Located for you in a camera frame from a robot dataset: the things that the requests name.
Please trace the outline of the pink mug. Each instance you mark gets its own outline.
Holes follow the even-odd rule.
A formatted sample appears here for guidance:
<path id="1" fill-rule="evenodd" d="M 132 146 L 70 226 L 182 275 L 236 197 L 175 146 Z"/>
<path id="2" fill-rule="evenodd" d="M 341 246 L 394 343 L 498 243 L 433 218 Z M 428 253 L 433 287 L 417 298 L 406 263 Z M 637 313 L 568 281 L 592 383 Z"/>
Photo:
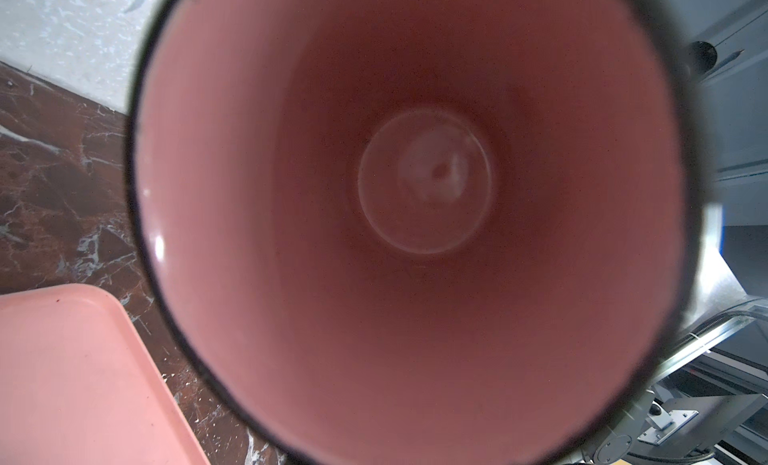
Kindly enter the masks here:
<path id="1" fill-rule="evenodd" d="M 185 355 L 300 463 L 550 464 L 688 312 L 698 118 L 662 0 L 165 0 L 129 212 Z"/>

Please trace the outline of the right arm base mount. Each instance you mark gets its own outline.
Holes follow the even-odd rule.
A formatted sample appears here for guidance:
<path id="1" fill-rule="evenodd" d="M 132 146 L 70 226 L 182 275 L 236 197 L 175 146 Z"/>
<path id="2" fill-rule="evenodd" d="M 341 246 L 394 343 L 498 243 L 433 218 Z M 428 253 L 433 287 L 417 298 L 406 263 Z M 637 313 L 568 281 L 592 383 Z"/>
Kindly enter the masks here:
<path id="1" fill-rule="evenodd" d="M 763 394 L 656 400 L 645 391 L 574 454 L 580 464 L 695 464 L 767 404 Z"/>

